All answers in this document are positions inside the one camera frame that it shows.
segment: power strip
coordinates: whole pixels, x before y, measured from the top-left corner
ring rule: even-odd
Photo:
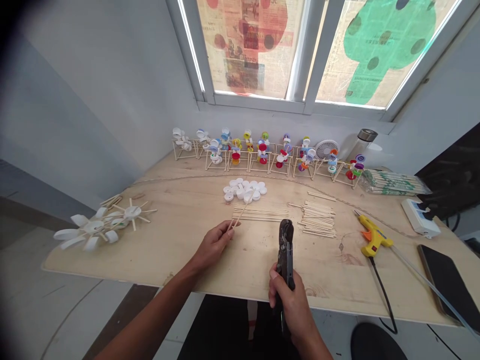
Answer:
[[[405,211],[411,227],[416,233],[422,234],[427,239],[431,239],[434,236],[440,235],[440,228],[432,220],[425,218],[424,213],[426,210],[419,208],[420,201],[414,201],[412,199],[405,199],[401,202],[401,207]]]

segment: glue gun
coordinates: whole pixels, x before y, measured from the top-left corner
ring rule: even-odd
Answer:
[[[391,247],[394,242],[392,239],[386,237],[368,217],[362,215],[357,210],[354,210],[358,221],[362,224],[368,231],[362,231],[363,236],[369,241],[369,244],[361,248],[361,253],[367,258],[374,257],[377,254],[377,251],[380,245],[383,245],[387,248]]]

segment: person's left hand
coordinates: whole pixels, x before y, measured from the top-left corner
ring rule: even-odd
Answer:
[[[235,234],[231,228],[227,231],[231,220],[225,220],[207,231],[195,255],[190,260],[194,269],[204,271],[215,264],[222,255],[225,246]]]

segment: wooden table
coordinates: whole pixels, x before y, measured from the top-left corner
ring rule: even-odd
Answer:
[[[443,223],[437,221],[442,234],[431,240],[415,233],[400,202],[402,196],[372,195],[360,187],[332,183],[327,177],[292,179],[266,172],[209,169],[205,160],[179,159],[168,155],[144,177],[123,192],[120,206],[128,198],[147,208],[158,209],[148,217],[151,223],[137,221],[120,231],[115,244],[103,243],[93,253],[82,247],[55,248],[45,260],[48,271],[88,277],[163,286],[197,250],[204,234],[222,220],[230,219],[232,204],[224,200],[223,187],[241,176],[244,180],[266,183],[268,193],[253,206],[289,209],[295,224],[293,236],[294,268],[301,275],[312,308],[352,314],[387,317],[388,311],[375,273],[360,248],[365,244],[364,228],[354,209],[369,216],[393,239],[395,245],[419,268],[422,268],[417,245],[425,244],[455,262],[470,294],[480,308],[480,260]],[[315,198],[307,191],[323,192],[336,202]],[[336,238],[318,237],[301,232],[297,222],[299,208],[311,200],[331,206],[336,211]],[[268,300],[269,268],[277,259],[279,223],[242,221],[234,240],[225,249],[220,262],[199,282],[197,292],[229,297]],[[396,319],[431,324],[453,322],[435,306],[430,289],[387,248],[375,258],[378,272],[387,291]]]

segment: small fan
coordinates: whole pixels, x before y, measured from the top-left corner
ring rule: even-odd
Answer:
[[[325,139],[315,145],[315,157],[319,160],[326,159],[332,150],[339,150],[339,145],[332,139]]]

